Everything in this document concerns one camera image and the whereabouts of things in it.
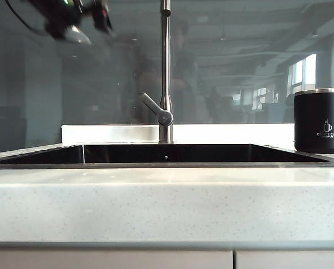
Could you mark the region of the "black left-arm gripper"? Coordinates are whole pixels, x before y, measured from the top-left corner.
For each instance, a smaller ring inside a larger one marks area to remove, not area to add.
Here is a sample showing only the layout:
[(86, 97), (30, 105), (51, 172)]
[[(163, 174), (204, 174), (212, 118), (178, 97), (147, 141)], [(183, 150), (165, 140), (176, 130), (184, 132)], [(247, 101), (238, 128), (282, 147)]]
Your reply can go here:
[(108, 1), (63, 1), (66, 14), (63, 15), (63, 39), (70, 43), (91, 44), (89, 37), (80, 29), (81, 22), (86, 18), (93, 20), (96, 30), (116, 37), (109, 18)]

